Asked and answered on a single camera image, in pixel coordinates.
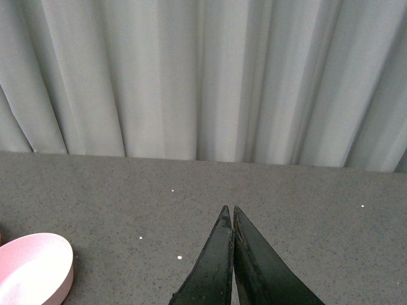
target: pink bowl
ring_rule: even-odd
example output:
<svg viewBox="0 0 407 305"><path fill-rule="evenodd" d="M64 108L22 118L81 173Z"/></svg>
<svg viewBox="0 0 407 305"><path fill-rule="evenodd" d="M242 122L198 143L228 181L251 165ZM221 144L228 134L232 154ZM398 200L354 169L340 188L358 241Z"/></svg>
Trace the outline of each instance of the pink bowl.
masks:
<svg viewBox="0 0 407 305"><path fill-rule="evenodd" d="M60 305L72 286L72 260L69 242L53 233L0 247L0 304Z"/></svg>

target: gray countertop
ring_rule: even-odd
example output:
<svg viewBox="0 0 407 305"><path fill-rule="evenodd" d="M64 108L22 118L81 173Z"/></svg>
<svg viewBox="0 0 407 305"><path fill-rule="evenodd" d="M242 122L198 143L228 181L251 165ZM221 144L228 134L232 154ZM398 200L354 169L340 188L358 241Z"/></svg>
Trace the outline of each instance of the gray countertop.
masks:
<svg viewBox="0 0 407 305"><path fill-rule="evenodd" d="M3 241L71 242L65 305L168 304L223 205L327 305L406 304L405 174L0 152Z"/></svg>

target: white curtain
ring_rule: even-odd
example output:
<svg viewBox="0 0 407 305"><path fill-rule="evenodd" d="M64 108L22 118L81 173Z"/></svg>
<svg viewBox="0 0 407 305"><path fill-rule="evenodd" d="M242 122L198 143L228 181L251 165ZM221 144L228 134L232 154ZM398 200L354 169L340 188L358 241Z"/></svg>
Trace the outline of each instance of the white curtain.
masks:
<svg viewBox="0 0 407 305"><path fill-rule="evenodd" d="M0 0L0 150L407 172L407 0Z"/></svg>

